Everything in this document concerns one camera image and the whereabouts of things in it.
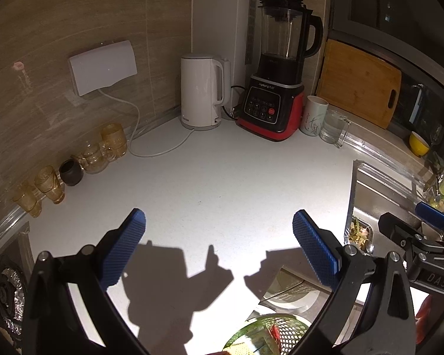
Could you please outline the right human hand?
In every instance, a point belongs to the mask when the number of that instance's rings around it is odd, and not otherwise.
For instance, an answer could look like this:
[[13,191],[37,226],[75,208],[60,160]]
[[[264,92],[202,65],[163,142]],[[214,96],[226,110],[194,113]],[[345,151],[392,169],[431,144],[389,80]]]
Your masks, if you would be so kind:
[[427,320],[432,308],[432,295],[428,295],[416,313],[416,344],[420,344],[427,334]]

